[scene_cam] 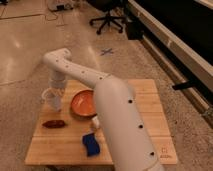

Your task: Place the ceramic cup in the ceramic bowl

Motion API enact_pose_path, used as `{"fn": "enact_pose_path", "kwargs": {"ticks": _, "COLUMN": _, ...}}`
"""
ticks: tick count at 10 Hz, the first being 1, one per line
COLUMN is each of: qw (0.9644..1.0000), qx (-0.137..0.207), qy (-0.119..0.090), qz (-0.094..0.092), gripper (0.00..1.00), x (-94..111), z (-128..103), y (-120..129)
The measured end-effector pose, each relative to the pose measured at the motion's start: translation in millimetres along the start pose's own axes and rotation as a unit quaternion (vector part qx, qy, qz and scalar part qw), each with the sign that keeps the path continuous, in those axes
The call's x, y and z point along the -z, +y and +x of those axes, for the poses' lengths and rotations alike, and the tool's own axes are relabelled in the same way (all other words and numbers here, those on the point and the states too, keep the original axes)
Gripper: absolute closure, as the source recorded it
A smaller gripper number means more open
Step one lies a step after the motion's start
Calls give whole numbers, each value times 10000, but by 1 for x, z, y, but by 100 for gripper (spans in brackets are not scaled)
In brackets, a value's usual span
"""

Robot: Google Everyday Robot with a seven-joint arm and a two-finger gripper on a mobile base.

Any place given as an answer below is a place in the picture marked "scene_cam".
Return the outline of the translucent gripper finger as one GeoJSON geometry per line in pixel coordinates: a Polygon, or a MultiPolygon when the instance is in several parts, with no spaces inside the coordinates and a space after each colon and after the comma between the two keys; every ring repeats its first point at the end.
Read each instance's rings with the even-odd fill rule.
{"type": "Polygon", "coordinates": [[[59,89],[59,96],[60,96],[60,97],[63,97],[64,94],[65,94],[65,88],[60,88],[60,89],[59,89]]]}
{"type": "Polygon", "coordinates": [[[42,99],[46,99],[47,97],[49,98],[49,95],[52,93],[51,88],[47,88],[42,92],[42,99]]]}

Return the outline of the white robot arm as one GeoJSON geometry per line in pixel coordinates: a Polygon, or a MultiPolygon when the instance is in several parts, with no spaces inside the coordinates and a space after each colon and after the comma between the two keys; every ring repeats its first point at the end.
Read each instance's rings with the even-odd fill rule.
{"type": "Polygon", "coordinates": [[[46,53],[43,62],[52,70],[49,85],[66,87],[66,76],[94,91],[95,110],[115,171],[165,171],[135,102],[135,92],[125,81],[69,60],[61,48],[46,53]]]}

